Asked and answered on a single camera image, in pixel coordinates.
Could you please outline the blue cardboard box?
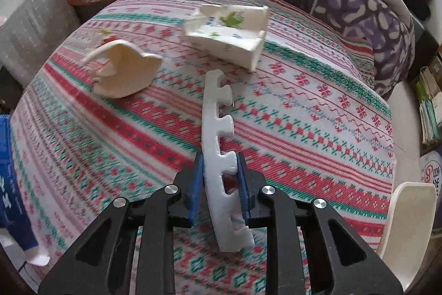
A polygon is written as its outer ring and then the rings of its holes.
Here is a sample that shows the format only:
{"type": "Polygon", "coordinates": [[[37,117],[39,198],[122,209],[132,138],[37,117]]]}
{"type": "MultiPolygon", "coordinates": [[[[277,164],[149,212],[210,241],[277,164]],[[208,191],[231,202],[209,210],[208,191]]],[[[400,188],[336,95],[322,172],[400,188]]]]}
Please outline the blue cardboard box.
{"type": "Polygon", "coordinates": [[[10,117],[1,115],[1,245],[17,244],[28,263],[45,267],[48,251],[39,245],[22,201],[11,150],[10,117]]]}

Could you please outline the white plastic trash bin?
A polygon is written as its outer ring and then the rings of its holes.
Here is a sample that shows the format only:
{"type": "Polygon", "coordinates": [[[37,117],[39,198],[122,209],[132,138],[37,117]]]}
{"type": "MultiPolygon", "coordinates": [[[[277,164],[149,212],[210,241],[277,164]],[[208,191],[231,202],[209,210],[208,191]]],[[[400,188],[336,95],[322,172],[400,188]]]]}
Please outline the white plastic trash bin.
{"type": "Polygon", "coordinates": [[[407,291],[425,256],[432,234],[437,193],[431,183],[404,182],[393,192],[378,256],[407,291]]]}

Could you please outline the Ganten water box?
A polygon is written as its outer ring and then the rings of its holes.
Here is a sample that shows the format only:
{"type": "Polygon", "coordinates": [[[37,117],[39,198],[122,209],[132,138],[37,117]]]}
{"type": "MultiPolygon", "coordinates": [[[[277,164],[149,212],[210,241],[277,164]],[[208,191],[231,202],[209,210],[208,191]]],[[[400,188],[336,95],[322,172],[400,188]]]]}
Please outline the Ganten water box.
{"type": "Polygon", "coordinates": [[[433,150],[420,157],[421,181],[434,185],[437,196],[441,192],[442,157],[439,150],[433,150]]]}

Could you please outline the striped patterned blanket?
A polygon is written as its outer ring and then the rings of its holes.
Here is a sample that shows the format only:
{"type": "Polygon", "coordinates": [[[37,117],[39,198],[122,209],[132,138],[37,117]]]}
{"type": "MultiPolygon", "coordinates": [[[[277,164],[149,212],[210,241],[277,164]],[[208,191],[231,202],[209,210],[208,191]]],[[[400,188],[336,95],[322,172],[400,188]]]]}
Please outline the striped patterned blanket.
{"type": "Polygon", "coordinates": [[[371,52],[282,0],[118,0],[10,120],[39,294],[401,294],[371,52]]]}

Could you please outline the wooden bookshelf with books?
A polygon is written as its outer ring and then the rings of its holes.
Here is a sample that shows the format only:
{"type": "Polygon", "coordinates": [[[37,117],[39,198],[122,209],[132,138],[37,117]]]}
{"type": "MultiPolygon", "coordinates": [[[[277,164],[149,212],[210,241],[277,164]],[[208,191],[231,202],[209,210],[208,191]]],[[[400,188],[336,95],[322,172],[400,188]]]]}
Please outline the wooden bookshelf with books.
{"type": "Polygon", "coordinates": [[[422,129],[422,152],[441,144],[441,49],[420,69],[415,82],[422,129]]]}

